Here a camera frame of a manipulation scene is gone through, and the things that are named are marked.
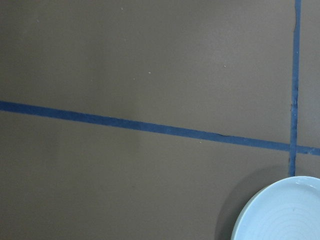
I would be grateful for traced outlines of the light blue plate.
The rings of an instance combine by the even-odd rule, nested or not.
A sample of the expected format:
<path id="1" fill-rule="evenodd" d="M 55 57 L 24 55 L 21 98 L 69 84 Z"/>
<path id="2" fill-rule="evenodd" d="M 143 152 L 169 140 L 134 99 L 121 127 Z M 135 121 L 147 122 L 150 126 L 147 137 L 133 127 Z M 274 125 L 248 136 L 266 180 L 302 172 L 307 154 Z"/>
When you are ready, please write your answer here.
<path id="1" fill-rule="evenodd" d="M 233 240 L 318 240 L 320 180 L 294 176 L 257 192 L 241 210 Z"/>

